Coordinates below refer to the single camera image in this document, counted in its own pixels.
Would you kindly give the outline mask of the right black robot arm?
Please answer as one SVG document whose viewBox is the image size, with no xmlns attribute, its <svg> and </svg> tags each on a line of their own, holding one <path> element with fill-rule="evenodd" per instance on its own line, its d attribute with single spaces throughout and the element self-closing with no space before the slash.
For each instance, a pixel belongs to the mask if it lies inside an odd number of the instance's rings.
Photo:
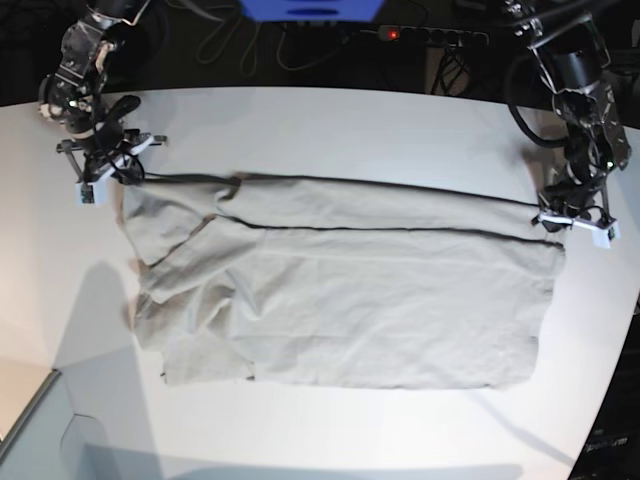
<svg viewBox="0 0 640 480">
<path fill-rule="evenodd" d="M 123 119 L 141 105 L 136 95 L 105 103 L 112 56 L 125 43 L 124 30 L 143 17 L 147 1 L 91 1 L 64 33 L 61 60 L 39 89 L 42 117 L 61 125 L 68 137 L 55 147 L 74 169 L 83 190 L 107 177 L 124 185 L 145 181 L 142 151 L 166 141 L 138 129 L 126 129 Z"/>
</svg>

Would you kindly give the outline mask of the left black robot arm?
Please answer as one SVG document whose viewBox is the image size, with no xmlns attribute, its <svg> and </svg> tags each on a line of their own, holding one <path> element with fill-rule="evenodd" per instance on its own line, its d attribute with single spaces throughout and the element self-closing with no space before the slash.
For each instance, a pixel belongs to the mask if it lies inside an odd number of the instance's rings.
<svg viewBox="0 0 640 480">
<path fill-rule="evenodd" d="M 582 228 L 606 248 L 620 235 L 611 215 L 607 179 L 627 167 L 632 150 L 605 77 L 611 57 L 586 1 L 507 1 L 511 28 L 526 53 L 509 66 L 504 98 L 520 130 L 537 146 L 559 149 L 564 164 L 538 193 L 533 224 L 549 232 Z M 555 114 L 567 129 L 562 138 L 543 138 L 521 116 L 512 93 L 519 67 L 532 62 L 551 93 Z"/>
</svg>

